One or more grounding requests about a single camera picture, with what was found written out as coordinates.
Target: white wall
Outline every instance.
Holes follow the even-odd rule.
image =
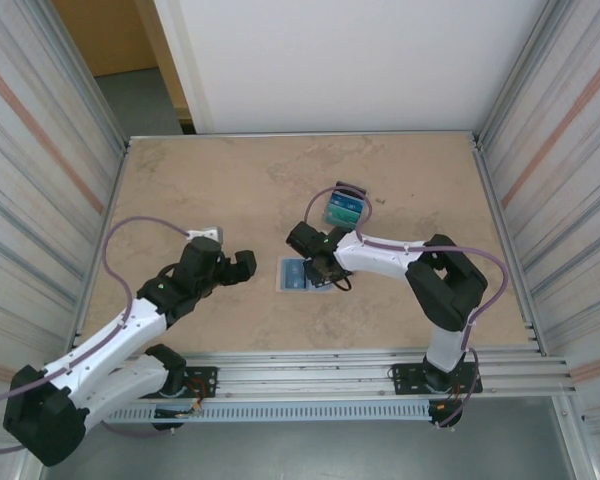
[[[155,0],[199,133],[473,130],[546,0]]]

